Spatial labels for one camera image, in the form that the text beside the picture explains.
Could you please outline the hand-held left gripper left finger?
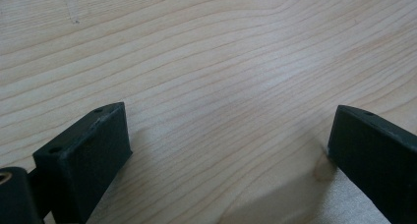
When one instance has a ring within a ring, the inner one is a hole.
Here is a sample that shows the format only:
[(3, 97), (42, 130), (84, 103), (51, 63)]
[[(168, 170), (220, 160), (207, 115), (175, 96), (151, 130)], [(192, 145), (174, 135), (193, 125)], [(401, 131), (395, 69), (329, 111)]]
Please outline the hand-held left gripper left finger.
[(122, 102), (90, 111), (37, 150), (33, 158), (49, 178), (55, 221), (85, 224), (131, 155)]

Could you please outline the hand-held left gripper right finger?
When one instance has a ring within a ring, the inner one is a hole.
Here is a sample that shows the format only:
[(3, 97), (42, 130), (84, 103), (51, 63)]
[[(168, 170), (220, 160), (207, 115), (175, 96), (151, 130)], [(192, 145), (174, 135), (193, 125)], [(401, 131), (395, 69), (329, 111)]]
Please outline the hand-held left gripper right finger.
[(340, 105), (328, 156), (391, 224), (417, 224), (417, 136), (374, 113)]

